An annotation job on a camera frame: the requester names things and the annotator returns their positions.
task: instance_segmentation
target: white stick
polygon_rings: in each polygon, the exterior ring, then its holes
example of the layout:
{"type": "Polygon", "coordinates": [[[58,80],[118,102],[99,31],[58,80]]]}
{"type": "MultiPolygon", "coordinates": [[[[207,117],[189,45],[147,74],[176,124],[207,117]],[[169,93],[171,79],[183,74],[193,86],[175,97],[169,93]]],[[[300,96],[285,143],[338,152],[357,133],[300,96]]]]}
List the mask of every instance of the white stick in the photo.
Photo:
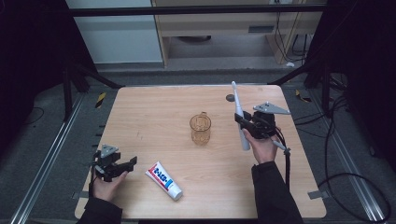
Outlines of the white stick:
{"type": "MultiPolygon", "coordinates": [[[[239,104],[239,98],[238,98],[238,92],[236,90],[236,84],[234,81],[231,84],[233,85],[233,96],[235,99],[235,113],[243,118],[244,111],[242,110],[242,107],[239,104]]],[[[242,149],[249,150],[250,144],[249,144],[248,140],[245,138],[244,133],[241,130],[240,124],[238,124],[238,131],[239,131],[239,136],[241,137],[242,149]]]]}

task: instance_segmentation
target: wooden table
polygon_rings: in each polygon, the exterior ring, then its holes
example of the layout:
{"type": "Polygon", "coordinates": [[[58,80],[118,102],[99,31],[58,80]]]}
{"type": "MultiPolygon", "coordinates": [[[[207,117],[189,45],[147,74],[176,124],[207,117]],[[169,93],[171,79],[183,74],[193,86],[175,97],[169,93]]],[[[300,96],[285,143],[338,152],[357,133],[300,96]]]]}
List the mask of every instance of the wooden table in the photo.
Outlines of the wooden table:
{"type": "MultiPolygon", "coordinates": [[[[123,208],[123,217],[150,218],[255,218],[251,167],[257,163],[252,151],[241,147],[233,93],[227,86],[131,87],[119,90],[108,118],[102,144],[119,147],[127,162],[137,156],[134,171],[121,185],[114,203],[123,208]],[[209,143],[198,147],[191,141],[190,119],[205,111],[212,120],[209,143]],[[160,161],[184,195],[174,202],[146,174],[160,161]]],[[[239,85],[244,110],[265,101],[288,108],[278,86],[239,85]]],[[[276,115],[291,148],[290,191],[303,217],[324,217],[321,199],[310,200],[308,191],[318,190],[300,138],[290,115],[276,115]]],[[[283,175],[285,158],[276,157],[283,175]]],[[[88,190],[89,175],[84,186],[88,190]]],[[[80,198],[76,217],[81,217],[88,201],[80,198]]]]}

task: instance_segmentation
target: hand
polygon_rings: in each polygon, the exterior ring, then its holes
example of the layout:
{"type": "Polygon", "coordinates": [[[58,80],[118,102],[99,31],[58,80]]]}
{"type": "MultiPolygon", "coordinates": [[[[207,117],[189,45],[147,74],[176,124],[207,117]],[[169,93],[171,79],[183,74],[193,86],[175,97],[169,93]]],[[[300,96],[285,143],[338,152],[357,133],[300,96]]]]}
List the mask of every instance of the hand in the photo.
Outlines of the hand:
{"type": "Polygon", "coordinates": [[[277,146],[273,141],[279,141],[276,135],[271,138],[256,139],[251,136],[248,130],[243,129],[242,132],[244,133],[247,141],[251,144],[254,158],[256,158],[256,161],[259,164],[275,160],[277,146]]]}
{"type": "Polygon", "coordinates": [[[116,195],[117,188],[127,175],[128,172],[125,171],[119,177],[114,178],[112,182],[106,182],[101,178],[96,178],[96,175],[94,175],[93,197],[111,202],[116,195]]]}

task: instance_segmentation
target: transparent cup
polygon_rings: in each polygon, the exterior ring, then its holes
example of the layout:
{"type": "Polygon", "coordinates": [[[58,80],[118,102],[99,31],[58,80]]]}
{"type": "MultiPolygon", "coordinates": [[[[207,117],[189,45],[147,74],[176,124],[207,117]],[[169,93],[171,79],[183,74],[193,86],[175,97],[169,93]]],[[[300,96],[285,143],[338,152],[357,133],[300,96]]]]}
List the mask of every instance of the transparent cup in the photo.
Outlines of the transparent cup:
{"type": "Polygon", "coordinates": [[[211,124],[212,121],[206,112],[192,117],[190,120],[191,139],[196,145],[204,146],[209,142],[211,124]]]}

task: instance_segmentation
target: white toothpaste tube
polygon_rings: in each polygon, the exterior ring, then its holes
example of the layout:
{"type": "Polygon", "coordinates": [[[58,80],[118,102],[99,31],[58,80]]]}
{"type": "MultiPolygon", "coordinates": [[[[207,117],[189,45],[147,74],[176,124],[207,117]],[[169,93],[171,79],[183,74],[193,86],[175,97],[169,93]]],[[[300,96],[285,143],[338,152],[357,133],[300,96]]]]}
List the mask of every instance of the white toothpaste tube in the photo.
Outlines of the white toothpaste tube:
{"type": "Polygon", "coordinates": [[[183,196],[183,191],[178,187],[171,176],[166,173],[159,161],[146,171],[146,175],[165,190],[173,200],[177,201],[183,196]]]}

